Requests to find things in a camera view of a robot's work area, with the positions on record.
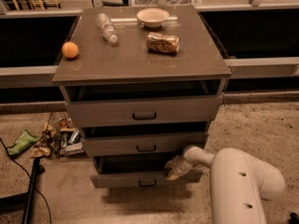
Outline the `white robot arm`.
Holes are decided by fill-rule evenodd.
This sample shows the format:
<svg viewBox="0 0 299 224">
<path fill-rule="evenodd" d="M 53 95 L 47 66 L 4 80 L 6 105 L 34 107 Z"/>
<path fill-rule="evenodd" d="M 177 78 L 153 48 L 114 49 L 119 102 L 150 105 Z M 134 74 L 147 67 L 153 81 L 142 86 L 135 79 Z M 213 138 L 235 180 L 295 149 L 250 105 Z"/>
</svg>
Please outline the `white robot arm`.
<svg viewBox="0 0 299 224">
<path fill-rule="evenodd" d="M 166 163 L 165 178 L 176 180 L 200 165 L 209 169 L 213 224 L 266 224 L 262 201 L 279 198 L 286 187 L 278 168 L 236 148 L 211 154 L 187 146 Z"/>
</svg>

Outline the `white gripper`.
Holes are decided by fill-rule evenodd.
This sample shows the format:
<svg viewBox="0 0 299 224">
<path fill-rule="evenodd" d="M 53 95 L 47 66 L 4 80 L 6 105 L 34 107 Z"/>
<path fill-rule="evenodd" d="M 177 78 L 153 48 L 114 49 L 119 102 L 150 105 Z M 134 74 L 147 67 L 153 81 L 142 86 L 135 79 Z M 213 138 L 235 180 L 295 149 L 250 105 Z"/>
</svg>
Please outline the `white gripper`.
<svg viewBox="0 0 299 224">
<path fill-rule="evenodd" d="M 193 168 L 193 164 L 187 161 L 183 156 L 176 156 L 173 160 L 168 161 L 164 169 L 170 170 L 166 175 L 167 181 L 175 181 L 180 175 L 187 174 Z"/>
</svg>

